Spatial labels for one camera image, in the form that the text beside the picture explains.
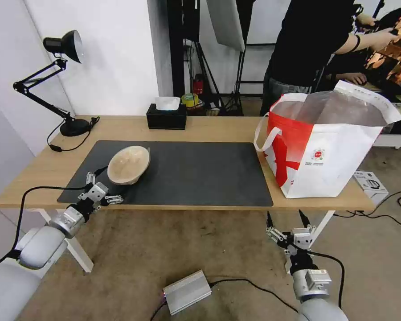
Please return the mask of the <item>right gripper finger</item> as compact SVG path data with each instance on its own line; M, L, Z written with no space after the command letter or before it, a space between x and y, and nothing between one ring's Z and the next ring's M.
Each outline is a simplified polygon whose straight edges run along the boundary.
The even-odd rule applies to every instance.
M266 215L266 234L275 243L286 243L287 241L287 236L274 227L269 211Z
M316 230L316 226L311 224L310 219L300 209L299 215L303 224L303 228L300 229L299 233L303 233L304 235L311 235Z

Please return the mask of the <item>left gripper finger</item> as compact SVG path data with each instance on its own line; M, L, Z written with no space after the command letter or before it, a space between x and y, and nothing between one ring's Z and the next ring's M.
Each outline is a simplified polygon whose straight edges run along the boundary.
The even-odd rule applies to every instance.
M129 199L129 195L132 191L132 187L115 187L103 198L103 205L125 204L125 201Z
M104 166L102 168L99 168L93 172L89 171L86 175L85 188L91 188L92 186L94 186L95 182L96 182L96 177L99 176L101 173L103 173L107 168L108 168L108 165Z

